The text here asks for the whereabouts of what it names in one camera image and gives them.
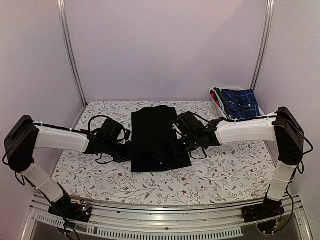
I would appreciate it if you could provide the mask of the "floral white tablecloth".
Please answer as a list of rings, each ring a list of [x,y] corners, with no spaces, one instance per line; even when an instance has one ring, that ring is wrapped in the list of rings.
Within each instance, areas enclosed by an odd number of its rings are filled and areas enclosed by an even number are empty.
[[[65,150],[52,177],[69,195],[137,205],[207,205],[264,198],[275,171],[263,141],[200,149],[192,165],[165,172],[131,172],[131,164]]]

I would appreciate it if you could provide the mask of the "blue plaid shirt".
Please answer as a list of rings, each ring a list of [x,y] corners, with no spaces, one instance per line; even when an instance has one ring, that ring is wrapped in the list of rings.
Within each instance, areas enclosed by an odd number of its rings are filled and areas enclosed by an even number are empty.
[[[247,119],[261,115],[255,94],[251,89],[222,89],[221,93],[229,109],[231,119]]]

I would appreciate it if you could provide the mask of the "light blue folded shirt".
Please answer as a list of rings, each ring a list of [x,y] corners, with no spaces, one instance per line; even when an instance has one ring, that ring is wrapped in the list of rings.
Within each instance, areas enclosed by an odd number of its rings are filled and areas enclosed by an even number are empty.
[[[221,99],[220,99],[220,97],[219,97],[219,95],[218,95],[218,89],[213,89],[213,90],[211,90],[211,91],[214,91],[215,92],[215,94],[216,94],[216,96],[217,96],[217,98],[218,98],[218,100],[219,100],[219,103],[220,103],[220,108],[221,108],[221,110],[222,111],[224,111],[224,105],[223,105],[223,103],[222,103],[222,101],[221,101]]]

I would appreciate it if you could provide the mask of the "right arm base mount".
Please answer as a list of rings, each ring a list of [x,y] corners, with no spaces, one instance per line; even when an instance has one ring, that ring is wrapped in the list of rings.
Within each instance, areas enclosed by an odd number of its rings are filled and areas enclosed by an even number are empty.
[[[274,201],[265,197],[260,204],[241,208],[245,223],[258,222],[257,229],[264,235],[274,234],[283,220],[285,213],[282,201]]]

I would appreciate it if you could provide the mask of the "right aluminium corner post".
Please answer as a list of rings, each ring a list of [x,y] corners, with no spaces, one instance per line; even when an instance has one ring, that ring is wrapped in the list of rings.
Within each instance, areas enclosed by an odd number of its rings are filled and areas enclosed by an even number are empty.
[[[265,11],[265,18],[264,18],[260,47],[259,47],[257,61],[256,61],[254,72],[253,72],[253,78],[250,85],[250,89],[253,92],[255,92],[257,89],[260,74],[263,67],[264,58],[266,55],[268,41],[269,41],[270,32],[272,28],[274,8],[275,8],[275,0],[268,0],[266,2],[266,11]]]

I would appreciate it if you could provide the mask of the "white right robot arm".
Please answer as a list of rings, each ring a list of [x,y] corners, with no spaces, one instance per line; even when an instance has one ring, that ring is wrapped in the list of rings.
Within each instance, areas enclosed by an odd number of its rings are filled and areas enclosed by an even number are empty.
[[[275,142],[278,148],[278,164],[266,192],[266,201],[259,206],[262,218],[269,218],[278,210],[287,187],[293,181],[296,169],[307,152],[304,144],[311,142],[287,107],[279,107],[274,113],[246,119],[220,117],[213,120],[190,112],[180,114],[172,127],[180,135],[184,150],[188,153],[200,148],[245,141]]]

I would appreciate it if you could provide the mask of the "black long sleeve shirt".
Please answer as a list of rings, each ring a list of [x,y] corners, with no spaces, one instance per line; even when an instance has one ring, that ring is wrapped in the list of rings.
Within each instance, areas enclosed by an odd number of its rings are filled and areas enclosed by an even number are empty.
[[[166,172],[192,166],[173,129],[176,109],[144,107],[131,114],[131,172]]]

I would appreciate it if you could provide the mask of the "aluminium corner post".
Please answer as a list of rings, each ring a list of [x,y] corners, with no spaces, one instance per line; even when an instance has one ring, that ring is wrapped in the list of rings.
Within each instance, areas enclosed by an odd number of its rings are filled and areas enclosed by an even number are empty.
[[[265,11],[265,18],[264,18],[260,47],[259,47],[257,61],[256,61],[254,72],[253,72],[253,78],[250,85],[250,89],[253,92],[255,92],[257,89],[260,74],[263,67],[264,58],[266,55],[268,41],[269,41],[270,32],[272,28],[274,8],[275,8],[275,0],[268,0],[266,2],[266,11]]]
[[[69,25],[68,25],[68,17],[67,17],[65,1],[57,0],[56,2],[57,2],[57,9],[59,14],[59,20],[60,20],[63,39],[64,39],[64,44],[65,44],[66,54],[69,61],[72,77],[74,80],[74,84],[75,84],[80,102],[85,107],[88,104],[88,102],[87,102],[85,91],[81,82],[81,78],[78,71],[77,62],[76,62],[76,58],[75,58],[75,54],[72,46],[72,39],[71,39],[71,34],[69,30]]]

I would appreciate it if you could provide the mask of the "red black plaid shirt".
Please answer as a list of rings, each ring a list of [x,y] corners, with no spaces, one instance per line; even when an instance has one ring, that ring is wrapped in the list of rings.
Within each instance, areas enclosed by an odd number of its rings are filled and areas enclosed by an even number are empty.
[[[216,105],[217,105],[218,107],[220,107],[220,102],[219,102],[219,99],[218,99],[216,93],[211,90],[211,91],[210,91],[210,95],[211,95],[211,97],[213,98],[213,100],[214,100],[214,102],[216,103]]]

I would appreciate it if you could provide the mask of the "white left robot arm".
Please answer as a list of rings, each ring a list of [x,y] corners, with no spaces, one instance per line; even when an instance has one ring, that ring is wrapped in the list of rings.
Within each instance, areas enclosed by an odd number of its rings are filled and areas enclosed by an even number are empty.
[[[76,130],[37,122],[23,115],[4,139],[3,163],[20,174],[41,192],[63,216],[74,213],[74,205],[66,191],[54,181],[34,159],[37,150],[60,150],[85,155],[108,155],[114,162],[130,158],[131,131],[119,122],[106,117],[102,126]]]

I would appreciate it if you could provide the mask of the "dark grey folded shirt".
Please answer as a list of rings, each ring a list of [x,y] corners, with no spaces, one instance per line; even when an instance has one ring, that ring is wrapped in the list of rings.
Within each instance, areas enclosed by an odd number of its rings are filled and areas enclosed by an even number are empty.
[[[230,108],[229,108],[223,94],[222,94],[222,91],[218,88],[217,92],[218,92],[220,100],[222,101],[224,112],[227,115],[227,117],[230,119],[231,118],[231,115],[230,115],[231,111],[230,111]]]

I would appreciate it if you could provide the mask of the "white plastic laundry basket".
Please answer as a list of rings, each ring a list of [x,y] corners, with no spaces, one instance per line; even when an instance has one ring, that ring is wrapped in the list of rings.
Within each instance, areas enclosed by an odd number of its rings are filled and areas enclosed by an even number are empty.
[[[222,94],[222,91],[217,88],[217,87],[214,87],[214,88],[210,88],[209,89],[209,93],[212,97],[212,100],[213,102],[217,105],[217,107],[221,110],[221,112],[224,114],[224,116],[227,118],[227,119],[230,119],[230,108],[228,107],[228,104]]]

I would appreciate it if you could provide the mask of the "aluminium front rail frame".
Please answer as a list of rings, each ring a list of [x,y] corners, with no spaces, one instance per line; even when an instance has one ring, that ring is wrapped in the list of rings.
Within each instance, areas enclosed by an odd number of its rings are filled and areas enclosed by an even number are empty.
[[[22,238],[24,240],[312,240],[314,238],[297,194],[283,198],[279,232],[263,234],[258,222],[245,222],[243,207],[260,200],[189,206],[151,206],[95,201],[88,222],[64,227],[49,213],[49,204],[35,194]]]

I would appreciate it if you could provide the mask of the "left aluminium corner post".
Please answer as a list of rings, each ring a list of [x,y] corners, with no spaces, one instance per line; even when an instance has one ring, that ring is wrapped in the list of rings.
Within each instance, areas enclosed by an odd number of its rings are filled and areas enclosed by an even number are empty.
[[[85,91],[81,82],[81,78],[78,71],[77,62],[76,62],[76,58],[75,58],[75,54],[72,46],[72,39],[71,39],[71,34],[69,30],[69,25],[68,25],[68,17],[67,17],[65,1],[57,0],[56,2],[57,2],[57,9],[59,14],[59,20],[60,20],[63,39],[64,39],[64,44],[65,44],[66,54],[69,61],[72,77],[74,80],[74,84],[75,84],[80,102],[85,107],[88,104],[88,102],[87,102]]]

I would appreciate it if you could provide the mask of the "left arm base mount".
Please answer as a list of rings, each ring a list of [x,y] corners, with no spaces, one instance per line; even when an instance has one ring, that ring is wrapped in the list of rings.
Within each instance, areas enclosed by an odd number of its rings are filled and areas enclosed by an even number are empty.
[[[88,223],[92,214],[92,204],[82,199],[73,202],[68,195],[64,195],[57,202],[50,202],[48,212],[62,218]]]

